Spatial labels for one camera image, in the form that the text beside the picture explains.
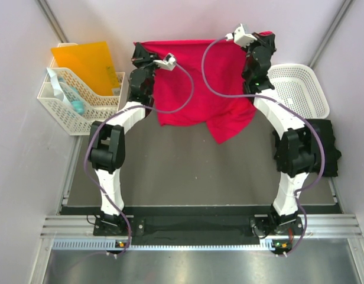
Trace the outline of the red t shirt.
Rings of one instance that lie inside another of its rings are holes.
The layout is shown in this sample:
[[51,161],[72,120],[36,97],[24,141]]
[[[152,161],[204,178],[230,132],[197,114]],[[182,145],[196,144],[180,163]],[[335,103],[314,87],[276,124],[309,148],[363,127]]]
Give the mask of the red t shirt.
[[160,58],[172,53],[178,66],[155,72],[154,103],[160,126],[190,127],[204,123],[218,143],[233,138],[256,114],[243,97],[246,53],[235,43],[211,40],[143,41]]

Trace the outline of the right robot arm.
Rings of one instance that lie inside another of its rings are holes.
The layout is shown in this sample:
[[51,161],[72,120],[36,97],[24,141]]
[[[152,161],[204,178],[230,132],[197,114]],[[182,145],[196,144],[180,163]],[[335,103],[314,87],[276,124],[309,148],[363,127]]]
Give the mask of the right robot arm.
[[236,44],[246,52],[242,71],[243,91],[275,131],[275,160],[280,180],[277,196],[268,214],[268,228],[282,234],[297,222],[298,200],[308,174],[323,166],[323,143],[319,128],[282,103],[268,77],[275,53],[274,33],[245,33]]

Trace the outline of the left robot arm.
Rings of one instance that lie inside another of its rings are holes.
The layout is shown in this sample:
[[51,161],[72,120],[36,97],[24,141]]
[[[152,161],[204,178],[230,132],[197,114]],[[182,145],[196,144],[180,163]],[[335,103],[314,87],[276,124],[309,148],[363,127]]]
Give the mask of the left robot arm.
[[110,119],[102,128],[98,121],[92,124],[89,141],[93,144],[88,161],[104,189],[93,231],[95,236],[115,236],[128,232],[127,221],[120,216],[125,206],[120,182],[120,169],[125,160],[125,134],[150,113],[145,108],[154,104],[152,95],[158,68],[155,61],[158,59],[156,53],[148,51],[141,43],[135,43],[131,59],[135,69],[129,75],[126,112]]

